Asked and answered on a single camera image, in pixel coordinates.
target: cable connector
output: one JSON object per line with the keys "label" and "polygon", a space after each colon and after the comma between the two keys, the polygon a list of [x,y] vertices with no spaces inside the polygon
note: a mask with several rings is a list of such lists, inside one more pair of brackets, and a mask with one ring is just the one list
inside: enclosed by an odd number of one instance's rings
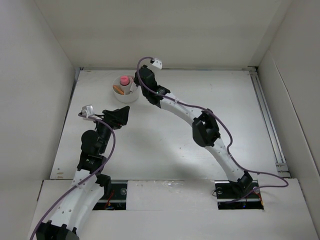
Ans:
{"label": "cable connector", "polygon": [[158,58],[153,58],[150,60],[151,65],[148,66],[153,73],[162,69],[162,61]]}
{"label": "cable connector", "polygon": [[83,106],[81,113],[86,118],[93,117],[95,115],[94,107],[92,105]]}

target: wire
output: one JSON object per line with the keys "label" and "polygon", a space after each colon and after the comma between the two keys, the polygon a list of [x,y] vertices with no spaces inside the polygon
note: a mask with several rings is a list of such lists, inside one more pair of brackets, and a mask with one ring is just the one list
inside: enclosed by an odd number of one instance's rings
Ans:
{"label": "wire", "polygon": [[159,96],[159,97],[162,97],[162,98],[165,98],[165,99],[169,99],[173,102],[177,102],[178,104],[180,105],[183,105],[183,106],[186,106],[186,107],[189,107],[189,108],[195,108],[195,109],[200,109],[202,111],[205,111],[207,114],[211,115],[212,117],[214,117],[220,124],[221,126],[224,128],[224,130],[226,131],[226,133],[228,134],[229,138],[230,138],[230,143],[229,145],[226,147],[226,151],[227,153],[229,154],[230,158],[232,159],[232,161],[235,163],[235,165],[237,165],[238,168],[242,169],[243,171],[246,171],[248,173],[253,173],[253,174],[262,174],[262,175],[268,175],[268,176],[272,176],[272,177],[275,177],[275,178],[278,178],[282,181],[284,181],[284,185],[264,185],[264,186],[258,186],[258,187],[254,187],[251,191],[249,191],[247,194],[245,194],[244,196],[238,198],[238,199],[234,199],[232,201],[229,201],[228,203],[235,203],[235,202],[238,202],[239,200],[241,199],[244,199],[246,198],[247,196],[249,196],[251,193],[253,193],[254,191],[256,191],[257,189],[262,189],[262,188],[286,188],[287,186],[289,186],[289,183],[287,180],[285,180],[283,177],[281,176],[278,176],[276,174],[273,174],[273,173],[270,173],[270,172],[264,172],[264,171],[254,171],[254,170],[249,170],[243,166],[241,166],[237,161],[236,159],[232,156],[231,152],[230,152],[230,147],[231,145],[233,144],[234,142],[234,138],[232,137],[232,134],[231,132],[229,131],[229,129],[227,128],[227,126],[213,113],[213,111],[211,111],[210,109],[206,109],[202,106],[197,106],[197,105],[191,105],[191,104],[187,104],[187,103],[184,103],[184,102],[181,102],[181,101],[177,101],[176,99],[172,98],[172,97],[169,97],[169,96],[166,96],[166,95],[162,95],[162,94],[159,94],[153,90],[151,90],[149,87],[147,87],[145,85],[145,83],[142,81],[141,79],[141,76],[140,76],[140,73],[139,73],[139,70],[140,70],[140,64],[143,60],[145,59],[154,59],[153,57],[151,56],[145,56],[143,58],[141,58],[136,66],[136,75],[138,77],[138,80],[139,80],[139,83],[140,85],[142,85],[145,89],[147,89],[149,92],[155,94],[156,96]]}
{"label": "wire", "polygon": [[106,209],[109,205],[110,199],[115,195],[115,190],[113,190],[110,194],[110,197],[108,198],[108,201],[106,202],[106,204],[104,205],[104,209]]}
{"label": "wire", "polygon": [[[79,117],[82,118],[86,118],[86,116],[82,115],[81,113],[78,114]],[[104,121],[97,119],[95,117],[89,116],[88,119],[94,121],[94,122],[99,122],[103,125],[105,125],[106,127],[108,127],[108,129],[111,131],[112,133],[112,137],[113,137],[113,145],[112,145],[112,149],[109,153],[109,156],[106,158],[106,160],[102,163],[102,165],[100,167],[98,167],[93,173],[91,173],[89,176],[87,176],[85,179],[81,180],[77,185],[81,185],[83,183],[85,183],[89,178],[91,178],[93,175],[97,174],[99,171],[101,171],[104,166],[106,165],[106,163],[108,162],[108,160],[111,158],[112,154],[114,153],[115,147],[116,147],[116,135],[114,130]],[[68,191],[66,191],[57,201],[54,202],[54,204],[45,212],[45,214],[41,217],[41,219],[39,220],[39,222],[37,223],[37,225],[35,226],[31,236],[30,236],[30,240],[33,240],[36,232],[40,226],[40,224],[44,221],[44,219],[48,216],[48,214],[55,208],[55,206],[58,205],[58,203],[64,199],[69,193],[71,193],[73,190],[75,190],[77,188],[77,185],[71,187]]]}

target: red wire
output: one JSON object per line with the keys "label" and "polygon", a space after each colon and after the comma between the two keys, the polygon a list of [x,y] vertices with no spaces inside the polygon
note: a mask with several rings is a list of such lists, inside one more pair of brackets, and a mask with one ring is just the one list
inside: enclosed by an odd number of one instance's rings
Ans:
{"label": "red wire", "polygon": [[104,209],[106,209],[108,207],[108,204],[110,202],[110,199],[114,196],[115,194],[115,191],[112,190],[111,194],[110,194],[110,197],[108,198],[108,201],[106,202],[106,204],[104,205]]}

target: brown object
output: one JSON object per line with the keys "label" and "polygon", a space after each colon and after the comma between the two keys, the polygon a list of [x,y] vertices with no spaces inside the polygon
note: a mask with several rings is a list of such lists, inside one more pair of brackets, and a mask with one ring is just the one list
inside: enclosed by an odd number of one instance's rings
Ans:
{"label": "brown object", "polygon": [[125,95],[124,91],[122,91],[121,88],[118,87],[117,85],[112,85],[112,87],[113,87],[113,90],[116,91],[118,94]]}

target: pink lid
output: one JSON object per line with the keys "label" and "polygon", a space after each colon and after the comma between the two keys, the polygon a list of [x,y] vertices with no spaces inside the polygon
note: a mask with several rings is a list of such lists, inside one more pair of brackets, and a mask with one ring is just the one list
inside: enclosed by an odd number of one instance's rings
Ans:
{"label": "pink lid", "polygon": [[130,83],[130,80],[129,80],[128,76],[121,76],[121,78],[120,78],[120,84],[121,84],[122,86],[126,86],[126,85],[128,85],[129,83]]}

